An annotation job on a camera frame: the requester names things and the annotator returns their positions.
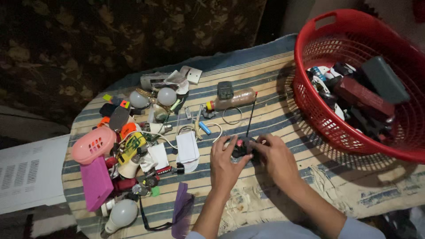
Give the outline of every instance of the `table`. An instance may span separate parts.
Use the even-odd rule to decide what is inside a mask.
[[[280,136],[294,153],[299,173],[322,197],[348,216],[363,218],[397,209],[410,208],[425,203],[425,166],[400,161],[376,154],[371,156],[347,155],[333,149],[325,138],[313,129],[297,108],[292,92],[296,35],[288,35],[274,42],[250,49],[218,54],[213,57],[197,57],[177,65],[156,68],[151,71],[127,75],[113,84],[106,92],[92,100],[75,119],[62,170],[64,195],[76,217],[78,225],[90,239],[100,238],[108,218],[97,216],[85,209],[79,165],[70,157],[72,145],[88,133],[100,121],[99,109],[105,103],[104,94],[124,97],[138,84],[142,74],[153,71],[172,72],[183,65],[203,70],[198,85],[190,86],[190,96],[184,106],[196,112],[199,104],[216,97],[217,83],[229,80],[235,90],[252,87],[258,98],[252,117],[249,136],[272,133]],[[221,114],[207,122],[223,127],[223,135],[245,135],[252,106],[242,107],[243,119],[236,125],[228,125]],[[234,112],[226,120],[236,121]],[[135,117],[146,121],[147,115]],[[176,125],[172,114],[169,122]],[[142,200],[151,227],[170,222],[179,182],[189,185],[188,192],[195,195],[192,223],[202,209],[210,191],[210,147],[218,136],[204,136],[198,143],[200,159],[197,169],[185,175],[165,174],[159,182],[161,195]],[[175,128],[166,137],[175,142]],[[176,155],[167,146],[168,160],[176,165]],[[236,228],[276,220],[301,220],[305,215],[280,192],[262,167],[248,163],[239,176],[224,209],[219,234]],[[171,231],[148,232],[143,227],[140,214],[129,227],[117,231],[111,238],[172,238]]]

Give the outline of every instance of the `dark floral curtain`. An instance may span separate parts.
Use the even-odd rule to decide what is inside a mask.
[[[251,47],[266,0],[9,0],[0,104],[71,124],[128,73]]]

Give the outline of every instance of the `pink soap case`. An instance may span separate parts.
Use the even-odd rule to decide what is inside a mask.
[[[87,211],[96,211],[113,190],[105,158],[100,156],[91,164],[80,165],[81,180]]]
[[[71,156],[80,164],[90,164],[95,158],[109,153],[115,140],[116,134],[110,128],[96,128],[75,142]]]

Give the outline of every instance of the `blue battery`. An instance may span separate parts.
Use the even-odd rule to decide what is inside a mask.
[[[322,72],[320,72],[320,70],[319,70],[319,68],[317,66],[313,66],[310,69],[310,71],[313,72],[313,75],[317,76],[322,81],[326,81],[326,77],[322,74]]]
[[[204,123],[199,122],[199,127],[201,127],[201,129],[205,131],[206,134],[208,135],[211,134],[211,130]]]

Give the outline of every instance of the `forearm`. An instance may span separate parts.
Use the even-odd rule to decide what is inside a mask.
[[[347,220],[343,213],[323,199],[302,179],[285,190],[285,193],[310,216],[329,238],[338,238]]]
[[[216,238],[221,215],[228,199],[228,193],[210,191],[192,230],[203,235],[206,239]]]

